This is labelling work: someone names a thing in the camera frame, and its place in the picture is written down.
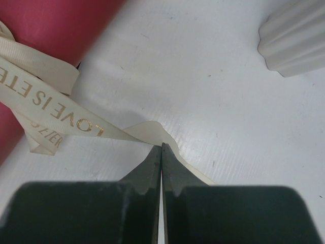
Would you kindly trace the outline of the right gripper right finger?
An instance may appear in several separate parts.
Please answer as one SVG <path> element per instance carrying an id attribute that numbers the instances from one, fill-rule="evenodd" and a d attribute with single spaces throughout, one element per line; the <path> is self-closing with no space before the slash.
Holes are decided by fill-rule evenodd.
<path id="1" fill-rule="evenodd" d="M 307 206 L 284 186 L 209 186 L 161 147 L 166 243 L 321 243 Z"/>

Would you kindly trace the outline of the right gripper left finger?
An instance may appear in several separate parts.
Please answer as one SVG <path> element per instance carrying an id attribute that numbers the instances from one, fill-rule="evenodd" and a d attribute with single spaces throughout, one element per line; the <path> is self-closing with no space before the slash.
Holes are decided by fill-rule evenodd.
<path id="1" fill-rule="evenodd" d="M 161 147 L 119 181 L 23 184 L 1 217 L 1 243 L 157 243 Z"/>

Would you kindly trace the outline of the cream printed ribbon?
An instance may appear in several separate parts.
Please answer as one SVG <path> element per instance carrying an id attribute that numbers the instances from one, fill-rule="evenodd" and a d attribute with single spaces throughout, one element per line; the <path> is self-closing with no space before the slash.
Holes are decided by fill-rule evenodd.
<path id="1" fill-rule="evenodd" d="M 70 99 L 79 71 L 67 62 L 15 41 L 1 25 L 1 102 L 23 127 L 30 151 L 54 155 L 65 135 L 170 146 L 177 160 L 207 184 L 212 180 L 180 156 L 173 137 L 156 121 L 120 129 Z"/>

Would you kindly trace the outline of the dark red wrapping paper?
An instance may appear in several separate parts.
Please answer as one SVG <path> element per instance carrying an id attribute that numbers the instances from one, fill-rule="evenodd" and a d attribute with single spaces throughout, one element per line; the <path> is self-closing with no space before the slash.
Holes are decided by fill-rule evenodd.
<path id="1" fill-rule="evenodd" d="M 122 1 L 1 1 L 1 25 L 16 42 L 77 68 Z M 1 102 L 1 160 L 25 131 Z"/>

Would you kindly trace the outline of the white ribbed ceramic vase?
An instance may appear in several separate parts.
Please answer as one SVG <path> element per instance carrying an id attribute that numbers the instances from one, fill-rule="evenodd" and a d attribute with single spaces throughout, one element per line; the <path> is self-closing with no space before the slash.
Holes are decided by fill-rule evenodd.
<path id="1" fill-rule="evenodd" d="M 324 1 L 290 1 L 258 30 L 257 50 L 283 77 L 324 68 Z"/>

